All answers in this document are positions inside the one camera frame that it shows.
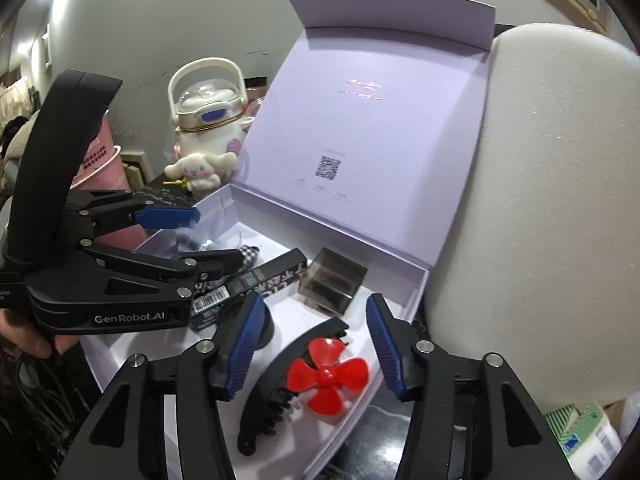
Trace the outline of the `person's hand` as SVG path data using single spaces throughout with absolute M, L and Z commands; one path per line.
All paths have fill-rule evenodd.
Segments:
M 1 337 L 35 358 L 47 359 L 53 351 L 60 356 L 78 344 L 78 336 L 58 335 L 47 340 L 27 320 L 11 310 L 1 310 Z

